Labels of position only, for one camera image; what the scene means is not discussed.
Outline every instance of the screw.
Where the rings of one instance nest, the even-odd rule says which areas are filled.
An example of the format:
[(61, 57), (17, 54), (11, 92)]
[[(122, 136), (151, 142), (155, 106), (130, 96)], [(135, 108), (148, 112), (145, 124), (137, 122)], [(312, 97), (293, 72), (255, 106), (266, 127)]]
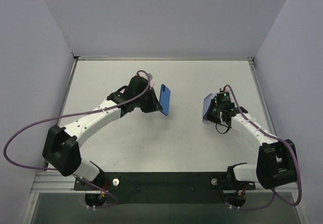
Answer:
[(114, 179), (114, 180), (112, 180), (112, 184), (113, 184), (113, 186), (118, 186), (119, 185), (119, 180), (118, 179)]
[(217, 185), (218, 184), (218, 180), (217, 179), (211, 179), (211, 184), (212, 185)]

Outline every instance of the black wire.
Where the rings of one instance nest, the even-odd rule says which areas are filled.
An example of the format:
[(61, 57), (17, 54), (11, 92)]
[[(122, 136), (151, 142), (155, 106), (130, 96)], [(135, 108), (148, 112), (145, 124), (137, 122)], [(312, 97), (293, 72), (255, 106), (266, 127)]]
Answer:
[(242, 186), (242, 189), (238, 189), (235, 193), (234, 193), (234, 195), (238, 195), (238, 194), (245, 194), (246, 193), (246, 191), (244, 190), (246, 187), (247, 187), (247, 185), (249, 184), (249, 182), (245, 182), (246, 184), (245, 185), (243, 185)]
[(120, 91), (122, 91), (122, 90), (124, 90), (124, 89), (126, 89), (127, 88), (127, 85), (124, 85), (124, 86), (122, 86), (120, 89), (118, 89), (117, 91), (118, 92), (120, 92)]
[[(223, 127), (226, 127), (226, 128), (227, 128), (227, 129), (226, 129), (226, 131), (225, 131), (225, 132), (220, 132), (220, 131), (218, 130), (218, 125), (223, 126)], [(217, 132), (219, 132), (220, 134), (226, 134), (226, 133), (230, 130), (230, 127), (228, 127), (228, 126), (226, 126), (226, 125), (223, 125), (223, 124), (220, 124), (220, 123), (216, 123), (216, 130), (217, 130)]]

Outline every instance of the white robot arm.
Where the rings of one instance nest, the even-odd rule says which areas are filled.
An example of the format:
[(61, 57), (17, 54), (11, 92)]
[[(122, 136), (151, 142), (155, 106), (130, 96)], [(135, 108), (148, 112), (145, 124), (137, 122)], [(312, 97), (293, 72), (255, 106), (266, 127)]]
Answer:
[[(220, 90), (205, 98), (203, 120), (226, 124), (228, 129), (239, 132), (258, 152), (257, 164), (240, 163), (228, 167), (231, 181), (256, 182), (265, 189), (271, 189), (297, 180), (295, 165), (288, 149), (275, 135), (263, 129), (246, 109), (236, 107), (231, 102), (229, 91)], [(296, 155), (294, 143), (285, 141)]]
[(85, 115), (63, 127), (51, 127), (42, 155), (63, 176), (75, 175), (90, 182), (100, 182), (100, 173), (103, 171), (94, 163), (81, 158), (80, 148), (84, 142), (108, 123), (132, 112), (136, 107), (144, 113), (161, 111), (167, 115), (170, 90), (165, 85), (161, 86), (160, 100), (162, 105), (149, 81), (136, 75), (128, 86), (110, 94), (93, 110), (95, 113)]

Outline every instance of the cable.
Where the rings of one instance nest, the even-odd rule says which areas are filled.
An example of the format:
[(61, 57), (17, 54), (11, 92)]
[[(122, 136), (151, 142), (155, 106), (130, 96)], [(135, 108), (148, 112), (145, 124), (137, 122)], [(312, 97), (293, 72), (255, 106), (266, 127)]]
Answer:
[[(239, 106), (238, 100), (236, 98), (236, 95), (233, 92), (232, 87), (229, 84), (227, 84), (226, 86), (223, 87), (223, 90), (225, 90), (227, 87), (231, 91), (232, 97), (234, 99), (235, 104), (237, 105), (237, 109), (238, 109), (239, 113), (242, 115), (242, 117), (245, 120), (248, 120), (248, 117), (242, 112), (242, 110), (241, 110), (241, 108)], [(296, 171), (297, 188), (298, 188), (298, 197), (297, 197), (297, 200), (294, 203), (293, 202), (290, 202), (290, 201), (286, 200), (284, 197), (282, 197), (280, 194), (278, 194), (275, 191), (275, 189), (271, 189), (271, 190), (272, 190), (272, 192), (273, 192), (274, 195), (276, 195), (278, 198), (280, 198), (286, 204), (291, 205), (291, 206), (297, 206), (301, 202), (301, 199), (302, 199), (302, 182), (301, 182), (301, 174), (300, 174), (300, 170), (299, 170), (297, 158), (295, 156), (295, 153), (294, 153), (293, 149), (291, 148), (291, 146), (285, 140), (283, 140), (283, 139), (281, 139), (281, 138), (279, 138), (277, 136), (273, 136), (271, 134), (268, 134), (263, 129), (259, 128), (253, 121), (249, 121), (249, 123), (251, 125), (253, 125), (256, 129), (258, 129), (261, 133), (263, 133), (265, 136), (270, 137), (272, 139), (275, 139), (275, 140), (277, 140), (279, 142), (282, 142), (283, 145), (289, 150), (289, 152), (290, 152), (290, 154), (292, 156), (292, 159), (293, 159), (293, 162), (294, 162), (294, 166), (295, 166), (295, 171)]]
[(237, 207), (237, 206), (234, 206), (234, 205), (231, 205), (229, 202), (228, 202), (228, 198), (229, 198), (229, 196), (227, 196), (226, 197), (226, 203), (228, 204), (228, 205), (230, 205), (230, 207), (232, 208), (235, 208), (235, 209), (238, 209), (238, 210), (245, 210), (245, 211), (251, 211), (251, 210), (261, 210), (261, 209), (265, 209), (265, 208), (267, 208), (267, 207), (269, 207), (272, 203), (273, 203), (273, 201), (274, 201), (274, 199), (275, 199), (275, 194), (273, 193), (273, 196), (272, 196), (272, 198), (271, 198), (271, 200), (270, 200), (270, 202), (268, 202), (266, 205), (263, 205), (263, 206), (260, 206), (260, 207), (253, 207), (253, 208), (244, 208), (244, 207)]
[[(227, 129), (226, 129), (226, 131), (225, 131), (225, 132), (220, 132), (220, 131), (218, 130), (218, 125), (223, 126), (223, 127), (226, 127), (226, 128), (227, 128)], [(226, 125), (223, 125), (223, 124), (221, 124), (221, 123), (216, 123), (216, 130), (217, 130), (217, 132), (219, 132), (220, 134), (226, 134), (226, 133), (230, 130), (230, 127), (228, 127), (228, 126), (226, 126)]]
[(120, 104), (117, 104), (117, 105), (114, 105), (114, 106), (111, 106), (111, 107), (106, 107), (104, 109), (90, 110), (90, 111), (85, 111), (85, 112), (81, 112), (81, 113), (73, 113), (73, 114), (68, 114), (68, 115), (63, 115), (63, 116), (58, 116), (58, 117), (53, 117), (53, 118), (47, 118), (47, 119), (44, 119), (44, 120), (41, 120), (41, 121), (38, 121), (38, 122), (34, 122), (32, 124), (29, 124), (29, 125), (23, 127), (22, 129), (20, 129), (14, 135), (12, 135), (12, 137), (9, 138), (9, 140), (6, 142), (5, 147), (4, 147), (4, 152), (3, 152), (5, 159), (9, 163), (11, 163), (11, 164), (13, 164), (15, 166), (18, 166), (18, 167), (23, 167), (25, 169), (31, 169), (31, 170), (53, 170), (53, 171), (55, 171), (56, 169), (53, 169), (53, 168), (50, 168), (50, 167), (34, 167), (34, 166), (28, 166), (28, 165), (20, 164), (20, 163), (17, 163), (15, 161), (11, 160), (8, 157), (8, 154), (7, 154), (7, 149), (9, 147), (9, 144), (12, 142), (12, 140), (14, 140), (23, 131), (25, 131), (28, 128), (31, 128), (33, 126), (39, 125), (41, 123), (50, 122), (50, 121), (54, 121), (54, 120), (58, 120), (58, 119), (62, 119), (62, 118), (68, 118), (68, 117), (75, 117), (75, 116), (82, 116), (82, 115), (88, 115), (88, 114), (98, 113), (98, 112), (101, 112), (102, 110), (110, 110), (110, 109), (114, 109), (114, 108), (123, 106), (125, 104), (128, 104), (128, 103), (130, 103), (130, 102), (138, 99), (139, 97), (143, 96), (144, 93), (150, 88), (150, 78), (148, 76), (148, 73), (146, 71), (144, 71), (144, 70), (139, 70), (137, 72), (137, 75), (139, 73), (144, 73), (147, 76), (148, 83), (147, 83), (146, 88), (140, 94), (138, 94), (137, 96), (133, 97), (132, 99), (126, 100), (125, 102), (122, 102)]
[(126, 89), (127, 88), (127, 85), (124, 85), (124, 86), (122, 86), (120, 89), (118, 89), (117, 91), (118, 92), (121, 92), (122, 90), (124, 90), (124, 89)]
[(107, 195), (109, 195), (110, 197), (112, 197), (113, 199), (115, 199), (115, 200), (116, 200), (116, 203), (115, 203), (115, 204), (105, 204), (105, 205), (102, 205), (102, 206), (96, 206), (96, 207), (95, 207), (95, 209), (105, 208), (105, 207), (111, 207), (111, 206), (118, 205), (119, 200), (117, 199), (117, 197), (116, 197), (116, 196), (114, 196), (113, 194), (111, 194), (109, 191), (107, 191), (107, 190), (105, 190), (105, 189), (103, 189), (103, 188), (101, 188), (101, 187), (99, 187), (99, 186), (97, 186), (97, 185), (95, 185), (95, 184), (91, 183), (90, 181), (85, 180), (84, 178), (79, 178), (79, 177), (75, 177), (75, 178), (76, 178), (77, 180), (83, 181), (84, 183), (86, 183), (86, 184), (88, 184), (88, 185), (90, 185), (90, 186), (92, 186), (92, 187), (94, 187), (94, 188), (96, 188), (96, 189), (98, 189), (98, 190), (100, 190), (100, 191), (102, 191), (102, 192), (105, 192)]
[(244, 186), (243, 190), (238, 195), (241, 196), (241, 195), (246, 194), (246, 190), (247, 190), (247, 184)]

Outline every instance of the blue object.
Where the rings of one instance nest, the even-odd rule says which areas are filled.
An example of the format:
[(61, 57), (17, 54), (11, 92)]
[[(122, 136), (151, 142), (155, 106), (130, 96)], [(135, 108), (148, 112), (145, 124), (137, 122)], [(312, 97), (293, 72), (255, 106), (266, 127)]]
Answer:
[(170, 101), (171, 101), (171, 91), (166, 87), (165, 84), (162, 84), (160, 87), (160, 96), (159, 103), (163, 107), (163, 113), (165, 116), (168, 116), (170, 110)]
[(207, 112), (207, 109), (208, 107), (210, 106), (211, 104), (211, 100), (214, 98), (216, 94), (214, 93), (211, 93), (209, 94), (207, 97), (205, 97), (204, 101), (203, 101), (203, 115), (202, 115), (202, 119), (203, 119), (203, 122), (207, 122), (207, 120), (205, 120), (203, 117), (204, 115), (206, 114)]

